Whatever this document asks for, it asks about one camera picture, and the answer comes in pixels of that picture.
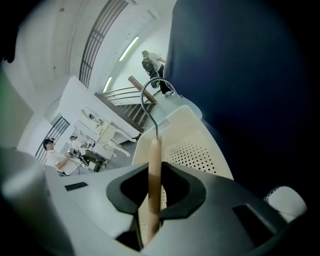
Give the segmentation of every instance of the wire hook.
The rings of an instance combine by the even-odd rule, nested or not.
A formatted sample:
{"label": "wire hook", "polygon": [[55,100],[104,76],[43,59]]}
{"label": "wire hook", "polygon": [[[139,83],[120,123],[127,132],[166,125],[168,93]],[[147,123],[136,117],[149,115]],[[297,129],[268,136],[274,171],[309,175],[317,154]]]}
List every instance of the wire hook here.
{"label": "wire hook", "polygon": [[140,94],[140,100],[141,100],[141,107],[142,109],[144,110],[144,112],[148,115],[148,117],[150,117],[150,119],[152,120],[152,122],[154,123],[154,126],[155,126],[155,133],[156,133],[156,138],[158,139],[159,138],[159,135],[158,135],[158,125],[157,125],[157,122],[154,120],[154,118],[151,116],[151,114],[148,112],[148,110],[146,109],[145,107],[145,104],[144,104],[144,93],[145,93],[145,89],[147,88],[147,86],[149,84],[151,84],[152,82],[154,81],[163,81],[166,83],[166,86],[168,86],[172,91],[174,91],[176,93],[176,95],[178,95],[179,98],[182,98],[182,96],[180,94],[177,93],[177,90],[176,88],[173,86],[172,83],[170,83],[168,80],[162,78],[162,77],[154,77],[154,78],[151,78],[148,82],[146,82],[141,90],[141,94]]}

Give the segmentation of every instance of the staircase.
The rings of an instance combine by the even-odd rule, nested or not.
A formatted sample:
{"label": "staircase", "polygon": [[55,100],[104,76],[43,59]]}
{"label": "staircase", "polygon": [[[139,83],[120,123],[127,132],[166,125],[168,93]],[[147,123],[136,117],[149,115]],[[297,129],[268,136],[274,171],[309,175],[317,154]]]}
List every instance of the staircase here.
{"label": "staircase", "polygon": [[[145,103],[144,105],[150,113],[156,103]],[[141,104],[117,105],[116,107],[139,127],[145,129],[145,123],[148,120],[148,115],[142,109]]]}

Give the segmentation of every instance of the stair step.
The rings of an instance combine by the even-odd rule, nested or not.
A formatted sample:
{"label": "stair step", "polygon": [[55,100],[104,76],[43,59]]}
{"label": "stair step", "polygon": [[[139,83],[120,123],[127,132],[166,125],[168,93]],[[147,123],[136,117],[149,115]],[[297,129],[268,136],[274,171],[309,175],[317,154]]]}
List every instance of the stair step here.
{"label": "stair step", "polygon": [[134,117],[132,118],[135,123],[140,120],[140,117],[144,114],[144,110],[142,106],[139,107],[138,111],[135,113]]}
{"label": "stair step", "polygon": [[130,107],[130,105],[124,105],[124,107],[121,108],[123,112],[126,112],[126,110]]}
{"label": "stair step", "polygon": [[133,117],[135,116],[136,112],[139,109],[139,104],[134,104],[132,106],[133,106],[133,108],[131,109],[130,113],[128,114],[128,117],[133,120]]}
{"label": "stair step", "polygon": [[118,107],[120,110],[123,110],[123,109],[126,107],[126,105],[117,105],[117,107]]}
{"label": "stair step", "polygon": [[132,108],[133,108],[133,105],[128,105],[129,107],[124,111],[124,113],[127,115],[127,116],[129,116],[128,115],[128,113],[132,110]]}
{"label": "stair step", "polygon": [[[148,112],[151,113],[151,110],[153,109],[154,106],[155,106],[154,103],[150,103],[149,106],[146,108],[146,110],[148,110]],[[148,119],[148,115],[146,112],[143,111],[143,115],[141,115],[140,120],[137,122],[137,124],[140,127],[144,127],[147,119]]]}

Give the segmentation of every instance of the white plastic tray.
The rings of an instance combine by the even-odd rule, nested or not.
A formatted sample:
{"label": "white plastic tray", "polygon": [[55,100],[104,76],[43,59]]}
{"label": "white plastic tray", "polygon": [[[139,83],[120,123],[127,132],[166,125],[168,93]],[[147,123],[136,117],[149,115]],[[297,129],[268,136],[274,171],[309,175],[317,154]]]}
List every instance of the white plastic tray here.
{"label": "white plastic tray", "polygon": [[[162,138],[162,161],[176,163],[233,180],[229,166],[216,141],[189,106],[183,105],[158,123]],[[140,137],[132,164],[147,163],[151,140],[156,136],[153,127]],[[139,208],[142,242],[147,241],[148,195]],[[162,188],[162,205],[166,207],[166,193]]]}

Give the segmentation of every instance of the hole pattern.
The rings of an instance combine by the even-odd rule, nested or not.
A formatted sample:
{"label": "hole pattern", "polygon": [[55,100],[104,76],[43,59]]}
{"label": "hole pattern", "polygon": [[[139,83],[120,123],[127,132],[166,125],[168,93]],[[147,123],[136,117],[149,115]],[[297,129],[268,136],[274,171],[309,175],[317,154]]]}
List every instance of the hole pattern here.
{"label": "hole pattern", "polygon": [[178,142],[171,150],[167,161],[194,168],[203,172],[216,174],[213,157],[205,148],[184,141]]}
{"label": "hole pattern", "polygon": [[193,131],[196,131],[198,129],[198,125],[196,123],[187,121],[184,124],[187,128],[191,128]]}
{"label": "hole pattern", "polygon": [[[164,190],[163,186],[161,186],[161,210],[167,208],[167,195],[166,191]],[[146,195],[143,203],[138,209],[138,217],[139,217],[139,226],[141,232],[141,239],[144,245],[147,244],[147,235],[148,235],[148,194]]]}

